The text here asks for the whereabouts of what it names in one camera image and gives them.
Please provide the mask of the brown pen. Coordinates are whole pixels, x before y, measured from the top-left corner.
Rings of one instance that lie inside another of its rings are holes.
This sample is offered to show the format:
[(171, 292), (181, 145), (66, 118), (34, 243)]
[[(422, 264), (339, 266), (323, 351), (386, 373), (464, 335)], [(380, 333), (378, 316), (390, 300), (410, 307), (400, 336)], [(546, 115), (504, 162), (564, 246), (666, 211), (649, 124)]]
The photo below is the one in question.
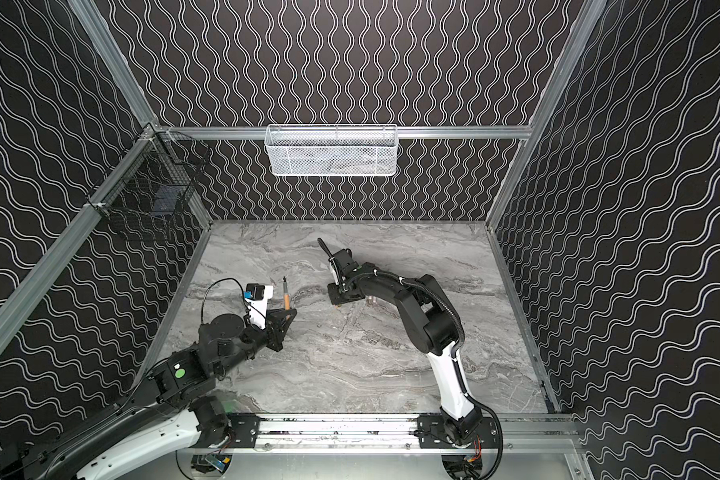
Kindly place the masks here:
[(286, 310), (289, 310), (291, 308), (291, 298), (290, 298), (287, 277), (285, 277), (285, 276), (283, 276), (283, 278), (282, 278), (282, 287), (283, 287), (284, 308)]

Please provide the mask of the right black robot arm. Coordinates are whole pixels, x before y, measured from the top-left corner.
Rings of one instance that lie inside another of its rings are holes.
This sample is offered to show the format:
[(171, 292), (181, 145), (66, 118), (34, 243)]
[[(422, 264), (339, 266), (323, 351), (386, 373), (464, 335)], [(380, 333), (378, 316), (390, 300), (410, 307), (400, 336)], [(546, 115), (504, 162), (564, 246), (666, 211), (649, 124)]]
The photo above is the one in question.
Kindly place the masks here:
[(349, 249), (330, 253), (328, 259), (334, 278), (327, 286), (331, 303), (374, 297), (395, 306), (409, 340), (425, 354), (435, 375), (446, 439), (459, 446), (471, 443), (483, 415), (461, 361), (465, 331), (460, 316), (437, 280), (429, 274), (410, 278), (361, 264)]

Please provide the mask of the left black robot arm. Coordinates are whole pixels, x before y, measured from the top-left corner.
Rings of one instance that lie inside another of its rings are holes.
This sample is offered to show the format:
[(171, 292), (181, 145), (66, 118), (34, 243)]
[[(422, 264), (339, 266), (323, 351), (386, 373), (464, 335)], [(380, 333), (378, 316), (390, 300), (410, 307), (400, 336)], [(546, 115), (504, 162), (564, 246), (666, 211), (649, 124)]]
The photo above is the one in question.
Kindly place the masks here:
[(281, 350), (296, 315), (277, 308), (262, 326), (231, 313), (200, 324), (196, 342), (81, 425), (47, 443), (5, 449), (0, 478), (118, 479), (182, 449), (224, 449), (238, 435), (212, 393), (217, 381), (263, 348)]

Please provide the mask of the aluminium horizontal back bar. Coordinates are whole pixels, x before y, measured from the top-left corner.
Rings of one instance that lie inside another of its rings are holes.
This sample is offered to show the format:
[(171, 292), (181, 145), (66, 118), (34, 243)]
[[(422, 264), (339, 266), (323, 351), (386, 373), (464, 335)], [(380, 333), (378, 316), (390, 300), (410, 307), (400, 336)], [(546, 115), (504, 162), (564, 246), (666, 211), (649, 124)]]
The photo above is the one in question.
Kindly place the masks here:
[(161, 127), (160, 132), (186, 135), (198, 140), (263, 141), (272, 133), (276, 138), (328, 138), (338, 133), (344, 138), (392, 138), (399, 140), (518, 139), (530, 138), (530, 126), (394, 126), (394, 125), (269, 125), (267, 127)]

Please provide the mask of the aluminium left side bar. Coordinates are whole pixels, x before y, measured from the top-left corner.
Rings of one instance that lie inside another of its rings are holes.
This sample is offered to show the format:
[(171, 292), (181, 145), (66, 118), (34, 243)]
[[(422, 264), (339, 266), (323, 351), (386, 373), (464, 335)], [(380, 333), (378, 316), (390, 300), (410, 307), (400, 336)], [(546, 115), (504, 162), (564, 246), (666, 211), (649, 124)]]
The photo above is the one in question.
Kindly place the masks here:
[(91, 194), (65, 230), (0, 307), (0, 356), (100, 222), (98, 209), (151, 145), (156, 127), (148, 123), (120, 162)]

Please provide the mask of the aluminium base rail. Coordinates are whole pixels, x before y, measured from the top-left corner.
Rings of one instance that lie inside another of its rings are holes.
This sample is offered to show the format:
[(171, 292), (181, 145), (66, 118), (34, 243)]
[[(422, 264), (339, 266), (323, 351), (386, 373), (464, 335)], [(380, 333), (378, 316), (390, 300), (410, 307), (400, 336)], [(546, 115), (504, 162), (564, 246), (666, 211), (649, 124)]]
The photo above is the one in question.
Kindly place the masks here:
[(486, 418), (463, 444), (446, 437), (437, 414), (233, 414), (238, 437), (224, 454), (568, 454), (579, 449), (569, 415), (501, 414)]

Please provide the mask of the aluminium corner post left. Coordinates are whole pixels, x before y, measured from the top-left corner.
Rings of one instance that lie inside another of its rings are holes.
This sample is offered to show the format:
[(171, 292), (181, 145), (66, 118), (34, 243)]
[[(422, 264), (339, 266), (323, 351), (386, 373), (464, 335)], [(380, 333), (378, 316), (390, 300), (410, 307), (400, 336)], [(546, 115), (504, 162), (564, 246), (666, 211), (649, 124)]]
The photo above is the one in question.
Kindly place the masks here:
[(109, 25), (94, 1), (71, 0), (70, 8), (88, 35), (94, 50), (108, 68), (115, 85), (131, 112), (142, 126), (158, 124), (157, 115), (149, 105), (127, 59), (117, 45)]

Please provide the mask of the aluminium corner post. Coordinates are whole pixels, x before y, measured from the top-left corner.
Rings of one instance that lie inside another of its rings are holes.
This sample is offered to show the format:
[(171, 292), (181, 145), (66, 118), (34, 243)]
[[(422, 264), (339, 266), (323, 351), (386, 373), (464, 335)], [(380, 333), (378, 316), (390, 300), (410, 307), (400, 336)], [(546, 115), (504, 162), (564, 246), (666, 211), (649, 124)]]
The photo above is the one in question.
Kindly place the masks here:
[(589, 0), (582, 3), (577, 19), (570, 29), (566, 43), (531, 118), (529, 138), (523, 140), (518, 147), (486, 219), (486, 226), (490, 231), (495, 231), (500, 223), (513, 192), (530, 162), (534, 149), (541, 140), (555, 107), (570, 81), (573, 70), (584, 52), (587, 41), (606, 6), (607, 1), (605, 0)]
[(94, 1), (71, 0), (70, 8), (88, 35), (94, 50), (108, 68), (115, 85), (131, 112), (142, 126), (158, 124), (157, 115), (149, 105), (127, 59), (117, 45), (109, 25)]

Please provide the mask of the aluminium corner post right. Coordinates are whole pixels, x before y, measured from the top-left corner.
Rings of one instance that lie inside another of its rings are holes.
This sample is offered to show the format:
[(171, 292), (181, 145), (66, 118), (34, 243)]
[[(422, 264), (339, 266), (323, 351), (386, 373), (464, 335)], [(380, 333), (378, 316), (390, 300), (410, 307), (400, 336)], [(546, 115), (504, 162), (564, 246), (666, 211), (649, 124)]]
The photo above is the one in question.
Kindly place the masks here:
[(582, 3), (577, 19), (570, 29), (566, 43), (531, 118), (529, 138), (523, 140), (518, 147), (486, 219), (486, 226), (490, 231), (495, 231), (500, 223), (513, 192), (530, 162), (534, 149), (541, 140), (555, 107), (570, 81), (573, 70), (584, 52), (587, 41), (606, 6), (607, 1), (605, 0), (589, 0)]

